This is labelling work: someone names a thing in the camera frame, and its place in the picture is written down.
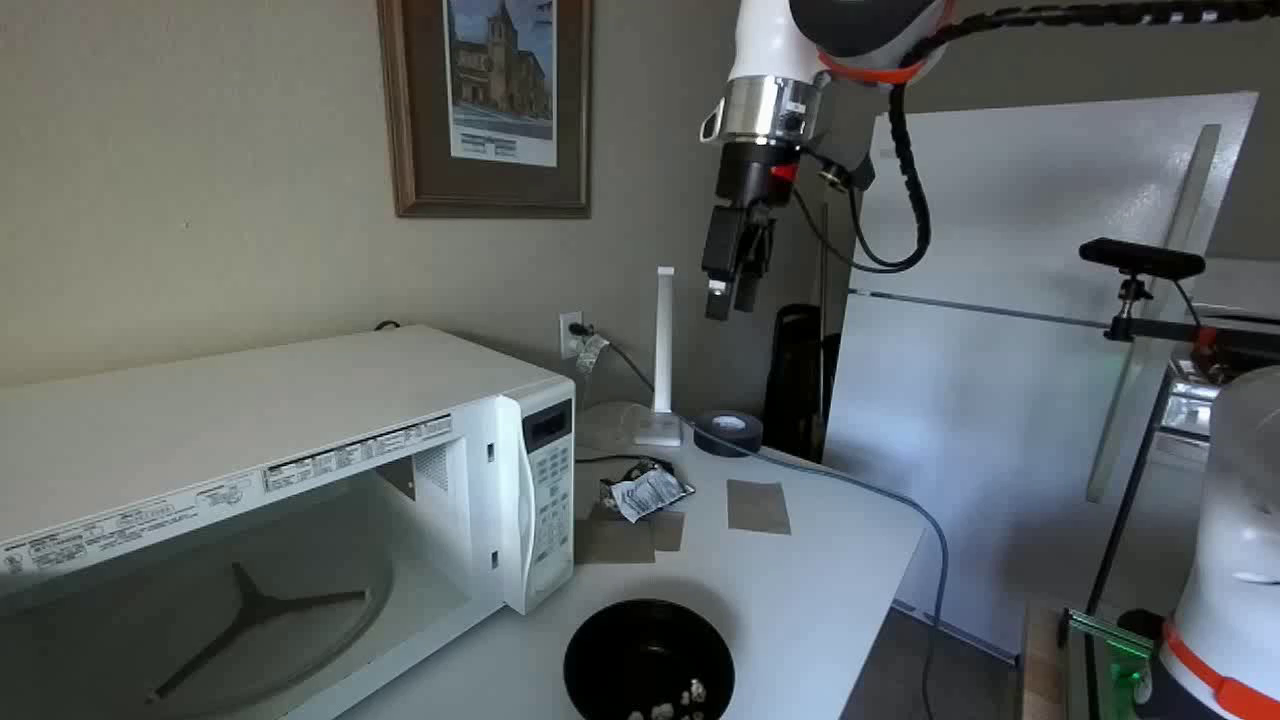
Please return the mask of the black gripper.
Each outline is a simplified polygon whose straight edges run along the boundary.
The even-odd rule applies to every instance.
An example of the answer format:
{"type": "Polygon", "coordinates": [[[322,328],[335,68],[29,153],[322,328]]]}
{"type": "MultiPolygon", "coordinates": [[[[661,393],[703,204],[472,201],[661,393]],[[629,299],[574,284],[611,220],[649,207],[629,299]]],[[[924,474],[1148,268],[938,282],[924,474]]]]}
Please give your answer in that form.
{"type": "Polygon", "coordinates": [[[756,289],[771,260],[771,207],[795,186],[800,153],[790,143],[724,143],[714,175],[714,207],[703,245],[703,318],[726,319],[731,284],[737,308],[756,308],[756,289]]]}

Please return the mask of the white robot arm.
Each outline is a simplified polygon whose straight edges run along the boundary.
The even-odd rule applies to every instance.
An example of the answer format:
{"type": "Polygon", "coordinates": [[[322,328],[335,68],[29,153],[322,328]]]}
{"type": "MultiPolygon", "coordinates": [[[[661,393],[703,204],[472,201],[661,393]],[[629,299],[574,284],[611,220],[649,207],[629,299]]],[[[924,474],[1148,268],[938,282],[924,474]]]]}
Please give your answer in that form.
{"type": "Polygon", "coordinates": [[[877,272],[909,272],[930,250],[930,207],[905,99],[951,40],[1005,28],[1197,28],[1277,16],[1280,0],[1040,0],[968,16],[957,14],[957,0],[740,0],[724,96],[699,124],[699,139],[721,148],[699,256],[703,318],[724,319],[756,304],[771,211],[790,201],[833,82],[887,93],[887,134],[917,245],[905,260],[877,260],[877,272]]]}

